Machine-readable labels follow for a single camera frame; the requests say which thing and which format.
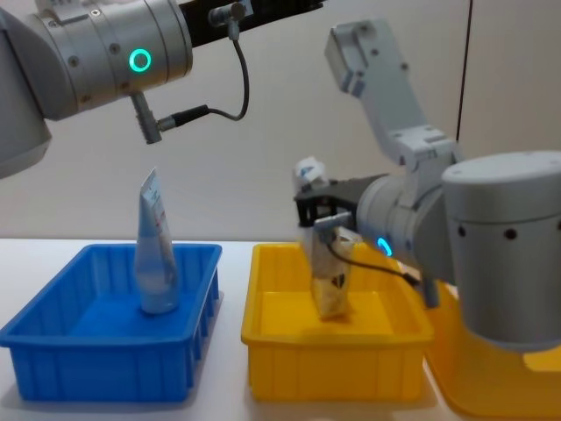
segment white table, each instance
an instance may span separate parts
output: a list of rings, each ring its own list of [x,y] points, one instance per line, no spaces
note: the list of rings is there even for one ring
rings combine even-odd
[[[7,323],[84,246],[86,240],[0,239],[0,325]],[[442,421],[452,412],[427,372],[426,397],[407,407],[375,403],[256,403],[247,387],[247,350],[240,341],[255,243],[219,243],[224,300],[199,362],[195,388],[182,404],[26,403],[10,353],[0,350],[0,421]]]

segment white wall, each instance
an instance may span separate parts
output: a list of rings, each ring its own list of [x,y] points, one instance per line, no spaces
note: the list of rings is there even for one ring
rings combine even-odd
[[[16,12],[31,11],[32,3],[0,0]],[[177,239],[291,239],[290,171],[299,159],[314,154],[337,178],[394,169],[359,102],[332,80],[323,57],[330,27],[388,18],[425,112],[454,136],[468,5],[330,0],[322,11],[243,34],[252,102],[240,124],[207,117],[146,146],[127,100],[50,124],[47,157],[0,182],[0,237],[134,238],[138,186],[158,166]],[[191,76],[147,96],[158,117],[205,102],[233,112],[241,89],[225,40],[196,49]]]
[[[561,2],[474,0],[460,145],[560,149]]]

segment glowing indicator light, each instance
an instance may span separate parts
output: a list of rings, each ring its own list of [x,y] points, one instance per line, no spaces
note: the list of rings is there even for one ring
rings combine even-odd
[[[383,238],[379,238],[376,244],[378,245],[378,248],[382,252],[384,252],[384,254],[387,257],[392,257],[394,255],[394,252],[392,251],[392,247],[390,247],[387,241],[385,241]]]
[[[129,57],[129,66],[136,73],[144,73],[152,66],[152,56],[144,48],[137,48]]]

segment blue plastic bin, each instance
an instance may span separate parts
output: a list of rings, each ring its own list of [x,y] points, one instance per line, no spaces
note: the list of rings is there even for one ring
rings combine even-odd
[[[1,331],[33,401],[179,402],[194,384],[218,300],[220,246],[175,245],[181,303],[140,310],[135,245],[88,246]]]

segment plastic storage bin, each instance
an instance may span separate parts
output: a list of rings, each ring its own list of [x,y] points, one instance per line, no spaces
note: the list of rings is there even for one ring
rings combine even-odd
[[[222,249],[176,245],[181,303],[163,316],[139,309],[135,245],[88,246],[0,332],[27,400],[177,402],[218,299]]]
[[[397,268],[361,245],[354,258]],[[261,400],[392,400],[419,397],[423,351],[433,338],[420,297],[400,277],[353,268],[350,312],[322,322],[298,245],[256,246],[242,340],[249,383]]]
[[[518,354],[467,331],[458,299],[441,284],[441,305],[427,310],[435,341],[427,361],[444,398],[475,417],[561,419],[561,347]]]

